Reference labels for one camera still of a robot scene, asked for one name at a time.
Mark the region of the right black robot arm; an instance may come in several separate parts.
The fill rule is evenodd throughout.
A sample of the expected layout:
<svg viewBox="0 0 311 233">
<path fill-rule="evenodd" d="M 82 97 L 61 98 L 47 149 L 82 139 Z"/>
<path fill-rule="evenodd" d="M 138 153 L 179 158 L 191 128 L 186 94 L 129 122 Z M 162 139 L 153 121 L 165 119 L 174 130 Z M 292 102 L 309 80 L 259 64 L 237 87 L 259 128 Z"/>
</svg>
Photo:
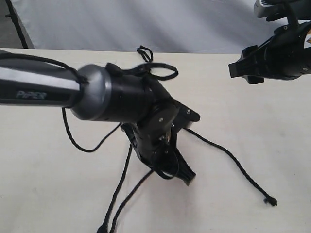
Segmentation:
<svg viewBox="0 0 311 233">
<path fill-rule="evenodd" d="M 242 50 L 240 58 L 228 65 L 231 78 L 244 78 L 249 84 L 266 79 L 292 81 L 311 73 L 311 22 L 296 28 L 285 25 L 261 45 Z"/>
</svg>

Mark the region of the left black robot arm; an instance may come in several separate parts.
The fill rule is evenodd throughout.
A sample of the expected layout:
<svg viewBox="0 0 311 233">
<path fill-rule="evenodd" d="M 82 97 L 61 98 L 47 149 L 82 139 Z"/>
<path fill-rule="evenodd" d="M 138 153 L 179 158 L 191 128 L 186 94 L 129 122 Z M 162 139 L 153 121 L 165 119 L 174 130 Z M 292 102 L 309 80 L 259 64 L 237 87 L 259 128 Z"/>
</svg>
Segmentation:
<svg viewBox="0 0 311 233">
<path fill-rule="evenodd" d="M 200 116 L 163 87 L 163 81 L 177 75 L 177 68 L 165 63 L 74 69 L 53 59 L 2 50 L 0 102 L 67 108 L 81 120 L 117 122 L 146 166 L 164 179 L 176 177 L 189 185 L 196 174 L 177 149 L 177 134 Z"/>
</svg>

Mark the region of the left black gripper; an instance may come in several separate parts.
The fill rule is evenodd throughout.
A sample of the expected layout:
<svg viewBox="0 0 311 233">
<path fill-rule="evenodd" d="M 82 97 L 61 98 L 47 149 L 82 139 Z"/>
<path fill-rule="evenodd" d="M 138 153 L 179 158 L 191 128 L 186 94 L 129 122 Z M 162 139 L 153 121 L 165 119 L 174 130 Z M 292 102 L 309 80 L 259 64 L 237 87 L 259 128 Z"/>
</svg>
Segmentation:
<svg viewBox="0 0 311 233">
<path fill-rule="evenodd" d="M 147 83 L 147 114 L 137 123 L 124 123 L 122 130 L 128 136 L 138 158 L 153 170 L 172 170 L 173 175 L 190 186 L 196 173 L 176 148 L 174 120 L 179 103 L 159 81 Z"/>
</svg>

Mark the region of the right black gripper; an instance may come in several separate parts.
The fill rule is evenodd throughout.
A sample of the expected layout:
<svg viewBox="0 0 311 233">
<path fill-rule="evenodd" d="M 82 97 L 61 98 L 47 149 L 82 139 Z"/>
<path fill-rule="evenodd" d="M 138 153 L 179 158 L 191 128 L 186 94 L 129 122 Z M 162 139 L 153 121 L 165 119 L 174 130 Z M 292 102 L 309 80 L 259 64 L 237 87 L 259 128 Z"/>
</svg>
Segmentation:
<svg viewBox="0 0 311 233">
<path fill-rule="evenodd" d="M 242 50 L 239 60 L 228 65 L 230 77 L 243 77 L 249 84 L 301 77 L 304 74 L 303 36 L 303 24 L 295 29 L 277 29 L 277 33 L 260 46 Z"/>
</svg>

